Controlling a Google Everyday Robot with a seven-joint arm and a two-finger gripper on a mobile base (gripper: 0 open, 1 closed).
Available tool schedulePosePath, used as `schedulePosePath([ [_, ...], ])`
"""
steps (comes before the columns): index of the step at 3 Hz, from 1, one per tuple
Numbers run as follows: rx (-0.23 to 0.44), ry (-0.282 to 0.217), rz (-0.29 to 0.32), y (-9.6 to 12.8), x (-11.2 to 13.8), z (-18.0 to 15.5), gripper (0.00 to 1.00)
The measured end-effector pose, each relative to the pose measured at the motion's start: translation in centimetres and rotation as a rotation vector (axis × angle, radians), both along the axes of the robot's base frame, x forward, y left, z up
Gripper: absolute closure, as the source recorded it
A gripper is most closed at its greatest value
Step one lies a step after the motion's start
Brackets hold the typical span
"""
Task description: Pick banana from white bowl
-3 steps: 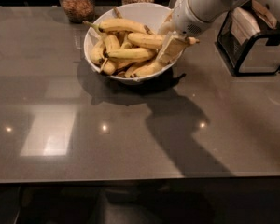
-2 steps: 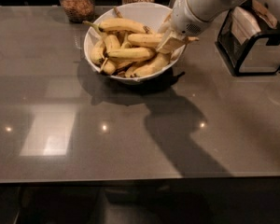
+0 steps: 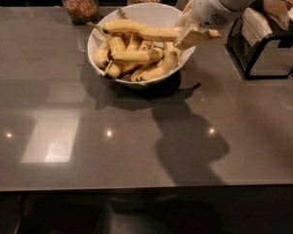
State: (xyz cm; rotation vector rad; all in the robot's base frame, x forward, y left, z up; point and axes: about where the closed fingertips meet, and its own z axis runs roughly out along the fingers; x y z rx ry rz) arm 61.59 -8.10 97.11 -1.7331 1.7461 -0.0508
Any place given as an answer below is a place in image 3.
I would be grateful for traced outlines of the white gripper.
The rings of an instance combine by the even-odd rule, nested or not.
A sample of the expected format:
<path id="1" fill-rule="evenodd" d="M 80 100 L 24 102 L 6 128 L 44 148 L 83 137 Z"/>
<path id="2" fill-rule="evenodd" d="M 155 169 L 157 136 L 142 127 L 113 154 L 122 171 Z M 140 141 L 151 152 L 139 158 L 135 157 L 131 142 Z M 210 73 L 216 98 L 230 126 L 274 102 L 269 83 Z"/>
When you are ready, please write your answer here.
<path id="1" fill-rule="evenodd" d="M 174 47 L 186 50 L 213 39 L 213 29 L 226 27 L 236 20 L 240 13 L 241 6 L 237 0 L 188 0 L 175 22 L 176 26 L 184 26 L 174 41 Z"/>

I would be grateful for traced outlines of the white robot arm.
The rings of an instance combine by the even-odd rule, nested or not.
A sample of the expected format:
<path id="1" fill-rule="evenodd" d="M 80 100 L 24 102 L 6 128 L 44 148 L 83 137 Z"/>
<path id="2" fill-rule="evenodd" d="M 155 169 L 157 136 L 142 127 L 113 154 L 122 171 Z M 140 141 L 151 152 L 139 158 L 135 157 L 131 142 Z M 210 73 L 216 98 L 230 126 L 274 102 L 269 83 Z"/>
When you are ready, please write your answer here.
<path id="1" fill-rule="evenodd" d="M 174 47 L 186 50 L 199 43 L 220 38 L 223 29 L 236 20 L 255 0 L 189 0 L 179 18 L 182 30 Z"/>

